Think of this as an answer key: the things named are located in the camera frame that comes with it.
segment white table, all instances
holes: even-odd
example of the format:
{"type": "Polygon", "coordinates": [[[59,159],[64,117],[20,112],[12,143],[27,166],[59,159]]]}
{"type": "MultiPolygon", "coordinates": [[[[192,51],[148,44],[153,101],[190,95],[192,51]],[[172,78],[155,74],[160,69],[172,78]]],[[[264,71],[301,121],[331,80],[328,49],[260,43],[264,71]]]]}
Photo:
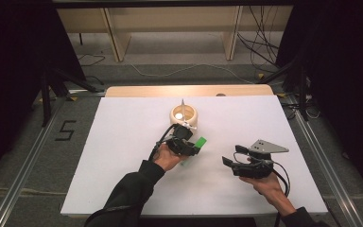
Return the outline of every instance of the white table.
{"type": "MultiPolygon", "coordinates": [[[[189,96],[199,112],[191,141],[208,142],[199,155],[167,172],[155,185],[143,217],[248,217],[276,213],[265,198],[233,176],[222,156],[233,158],[234,145],[257,139],[289,148],[273,154],[290,177],[289,198],[310,214],[325,214],[322,201],[276,96],[189,96]]],[[[88,216],[101,209],[114,186],[137,171],[169,126],[169,112],[182,97],[104,97],[96,111],[61,213],[88,216]]]]}

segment black curtain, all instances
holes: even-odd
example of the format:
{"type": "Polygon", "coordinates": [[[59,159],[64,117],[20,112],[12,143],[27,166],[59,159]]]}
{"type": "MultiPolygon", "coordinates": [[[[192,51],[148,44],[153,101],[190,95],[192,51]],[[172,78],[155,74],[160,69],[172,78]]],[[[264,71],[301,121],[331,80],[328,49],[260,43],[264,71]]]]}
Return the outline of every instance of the black curtain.
{"type": "Polygon", "coordinates": [[[26,123],[46,67],[85,80],[58,13],[41,2],[0,1],[0,158],[26,123]]]}

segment white cable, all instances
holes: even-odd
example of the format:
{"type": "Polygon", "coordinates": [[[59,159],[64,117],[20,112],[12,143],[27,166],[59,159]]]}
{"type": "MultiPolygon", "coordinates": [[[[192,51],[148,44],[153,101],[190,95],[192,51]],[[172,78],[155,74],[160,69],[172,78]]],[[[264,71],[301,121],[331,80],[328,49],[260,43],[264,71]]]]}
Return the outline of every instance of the white cable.
{"type": "Polygon", "coordinates": [[[236,75],[233,71],[231,71],[230,69],[227,69],[227,68],[222,68],[222,67],[219,67],[219,66],[215,66],[215,65],[212,65],[212,64],[195,64],[193,66],[189,66],[189,67],[186,67],[186,68],[183,68],[183,69],[180,69],[180,70],[177,70],[177,71],[174,71],[172,73],[169,73],[169,74],[164,74],[164,75],[154,75],[154,74],[145,74],[145,73],[142,73],[140,70],[137,69],[137,67],[133,64],[130,64],[131,67],[133,67],[135,69],[135,71],[137,71],[138,74],[140,74],[141,76],[144,76],[144,77],[156,77],[156,78],[164,78],[164,77],[169,77],[169,76],[172,76],[174,74],[177,74],[177,73],[180,73],[182,71],[185,71],[185,70],[188,70],[188,69],[192,69],[192,68],[195,68],[197,66],[210,66],[210,67],[214,67],[216,69],[221,69],[221,70],[225,70],[227,72],[229,72],[230,74],[232,74],[235,78],[237,79],[240,79],[241,81],[244,81],[244,82],[247,82],[247,83],[250,83],[250,84],[253,84],[253,82],[251,81],[248,81],[248,80],[245,80],[245,79],[242,79],[241,77],[239,77],[238,75],[236,75]]]}

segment green block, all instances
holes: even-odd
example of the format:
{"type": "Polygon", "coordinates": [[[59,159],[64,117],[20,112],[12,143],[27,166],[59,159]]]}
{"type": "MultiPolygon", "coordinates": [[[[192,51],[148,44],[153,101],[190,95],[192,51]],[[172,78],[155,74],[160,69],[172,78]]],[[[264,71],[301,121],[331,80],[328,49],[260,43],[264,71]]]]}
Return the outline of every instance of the green block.
{"type": "Polygon", "coordinates": [[[205,143],[206,143],[206,139],[204,137],[200,137],[200,139],[196,142],[194,147],[202,148],[202,146],[204,146],[205,143]]]}

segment black sleeve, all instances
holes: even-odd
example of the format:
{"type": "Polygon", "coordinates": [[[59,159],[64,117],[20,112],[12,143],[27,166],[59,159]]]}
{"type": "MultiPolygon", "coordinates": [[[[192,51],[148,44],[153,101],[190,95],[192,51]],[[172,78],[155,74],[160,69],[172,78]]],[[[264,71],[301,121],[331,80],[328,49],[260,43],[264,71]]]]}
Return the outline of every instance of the black sleeve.
{"type": "Polygon", "coordinates": [[[164,170],[149,161],[143,161],[138,172],[126,174],[109,196],[103,212],[92,214],[86,221],[88,227],[137,226],[144,204],[153,193],[155,183],[164,170]]]}
{"type": "Polygon", "coordinates": [[[297,212],[282,217],[282,222],[286,227],[328,227],[324,222],[315,222],[304,207],[297,209],[297,212]]]}

